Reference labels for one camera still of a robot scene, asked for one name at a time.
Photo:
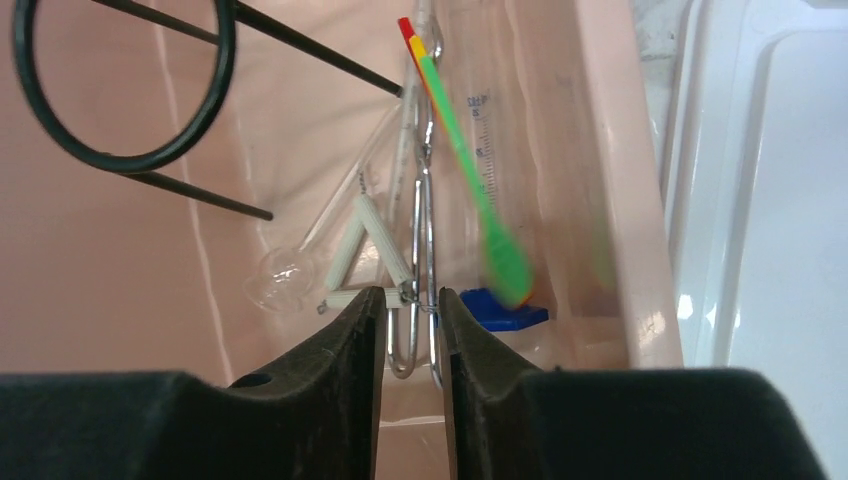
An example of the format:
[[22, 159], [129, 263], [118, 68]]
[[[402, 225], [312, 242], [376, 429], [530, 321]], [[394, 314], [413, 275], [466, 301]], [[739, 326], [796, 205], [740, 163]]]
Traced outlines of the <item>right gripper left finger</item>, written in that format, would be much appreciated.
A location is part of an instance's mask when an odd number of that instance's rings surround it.
[[1, 379], [5, 479], [371, 479], [387, 295], [229, 387], [183, 371]]

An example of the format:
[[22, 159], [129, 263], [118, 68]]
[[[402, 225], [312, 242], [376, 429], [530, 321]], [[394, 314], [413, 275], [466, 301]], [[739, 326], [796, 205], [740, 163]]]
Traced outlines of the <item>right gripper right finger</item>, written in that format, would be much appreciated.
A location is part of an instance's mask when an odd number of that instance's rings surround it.
[[454, 479], [822, 479], [784, 396], [745, 369], [544, 370], [439, 294]]

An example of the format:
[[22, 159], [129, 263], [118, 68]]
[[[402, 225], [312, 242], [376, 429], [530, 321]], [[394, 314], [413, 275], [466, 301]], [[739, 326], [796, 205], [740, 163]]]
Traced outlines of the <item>clear round bottom flask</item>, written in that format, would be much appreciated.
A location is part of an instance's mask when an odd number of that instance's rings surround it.
[[409, 267], [401, 259], [396, 243], [389, 238], [388, 226], [369, 195], [365, 176], [368, 162], [375, 157], [380, 142], [396, 130], [395, 124], [400, 117], [398, 106], [383, 115], [301, 245], [291, 250], [274, 249], [263, 258], [257, 274], [245, 282], [245, 292], [256, 305], [273, 313], [293, 313], [301, 309], [301, 298], [315, 287], [318, 266], [315, 247], [333, 224], [348, 191], [356, 191], [357, 195], [347, 202], [351, 206], [351, 217], [328, 264], [324, 278], [328, 296], [318, 311], [342, 308], [357, 295], [355, 290], [343, 290], [341, 286], [358, 258], [360, 244], [366, 235], [372, 237], [377, 249], [384, 251], [394, 281], [400, 285], [411, 281]]

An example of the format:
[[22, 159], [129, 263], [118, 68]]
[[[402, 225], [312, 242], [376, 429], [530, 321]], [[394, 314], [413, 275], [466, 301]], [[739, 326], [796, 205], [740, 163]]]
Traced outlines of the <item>clay pipe triangle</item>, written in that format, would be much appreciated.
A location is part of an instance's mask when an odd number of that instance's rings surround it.
[[330, 310], [343, 309], [359, 294], [359, 289], [344, 289], [343, 285], [349, 273], [355, 269], [363, 250], [371, 252], [382, 264], [381, 267], [375, 268], [375, 279], [381, 280], [387, 275], [392, 282], [386, 293], [389, 309], [416, 302], [418, 294], [413, 286], [412, 269], [378, 211], [376, 203], [369, 195], [359, 194], [352, 204], [351, 220], [331, 256], [324, 277], [323, 286], [327, 293], [316, 307], [317, 313], [321, 315]]

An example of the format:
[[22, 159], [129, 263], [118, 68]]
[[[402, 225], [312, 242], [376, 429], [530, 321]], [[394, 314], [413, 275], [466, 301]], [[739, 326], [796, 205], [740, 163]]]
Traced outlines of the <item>glass thermometer rod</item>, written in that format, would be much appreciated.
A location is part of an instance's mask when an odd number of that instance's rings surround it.
[[420, 90], [419, 74], [414, 66], [414, 62], [409, 60], [405, 68], [399, 132], [392, 156], [388, 200], [384, 211], [390, 247], [386, 253], [384, 263], [396, 285], [411, 281], [413, 278], [411, 267], [403, 255], [403, 249], [399, 242], [395, 240], [393, 234], [395, 222], [398, 219], [401, 188], [403, 187], [407, 165], [411, 158], [410, 151], [413, 145], [414, 121]]

